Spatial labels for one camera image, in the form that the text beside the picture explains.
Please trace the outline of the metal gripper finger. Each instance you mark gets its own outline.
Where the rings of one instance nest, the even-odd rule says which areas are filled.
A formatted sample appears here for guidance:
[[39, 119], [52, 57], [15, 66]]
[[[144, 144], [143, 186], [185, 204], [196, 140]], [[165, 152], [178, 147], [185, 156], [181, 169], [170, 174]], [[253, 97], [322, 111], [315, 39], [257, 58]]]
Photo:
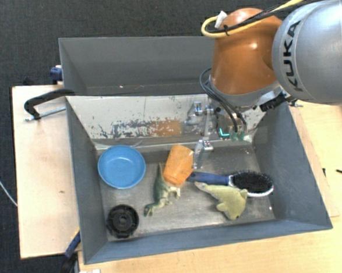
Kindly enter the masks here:
[[202, 108], [201, 101], [193, 102], [192, 106], [189, 108], [186, 119], [185, 126], [188, 125], [199, 125], [213, 116], [214, 110], [209, 104]]
[[200, 139], [194, 148], [193, 169], [200, 169], [207, 160], [208, 156], [213, 152], [214, 148], [208, 139]]

